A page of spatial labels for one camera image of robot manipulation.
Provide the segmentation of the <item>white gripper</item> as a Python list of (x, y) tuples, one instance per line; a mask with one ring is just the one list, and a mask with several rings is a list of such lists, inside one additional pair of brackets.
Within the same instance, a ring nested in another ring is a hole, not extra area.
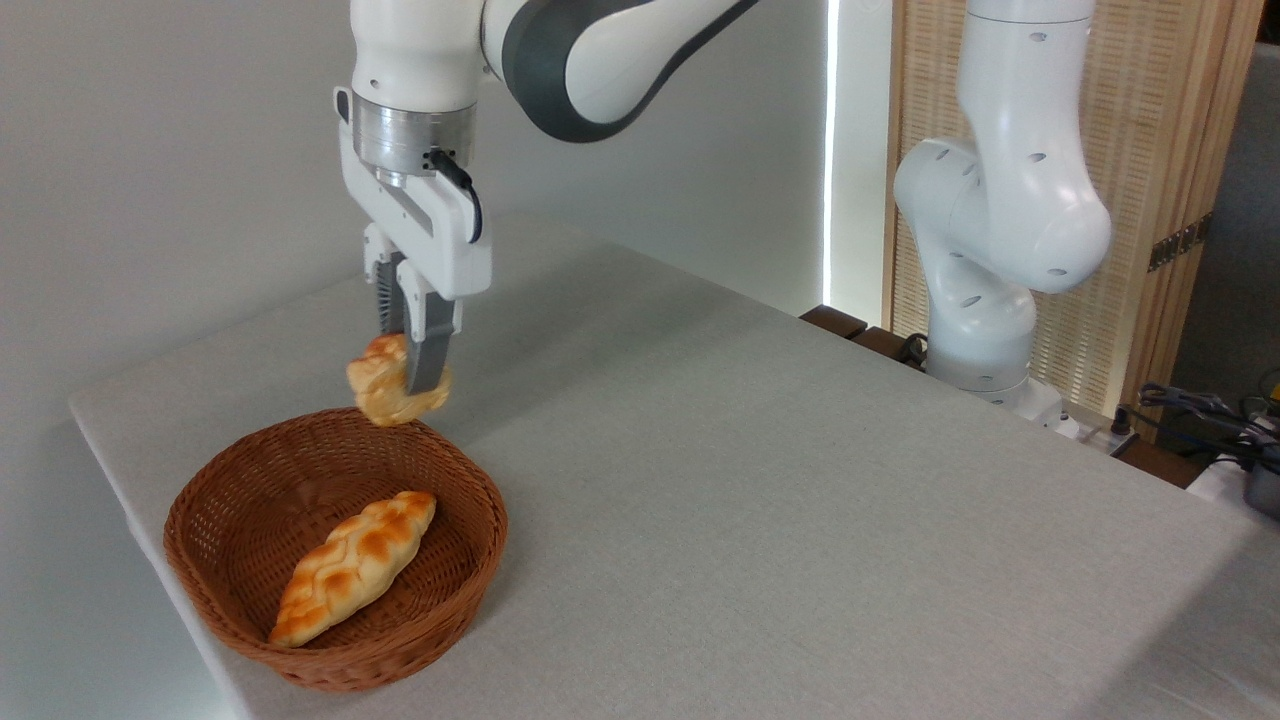
[(364, 232), (364, 273), (376, 291), (381, 333), (404, 332), (406, 389), (421, 395), (442, 382), (460, 318), (454, 300), (492, 284), (492, 232), (471, 241), (475, 202), (439, 172), (406, 176), (402, 186), (381, 182), (355, 149), (357, 106), (356, 94), (337, 90), (342, 176), (374, 224)]

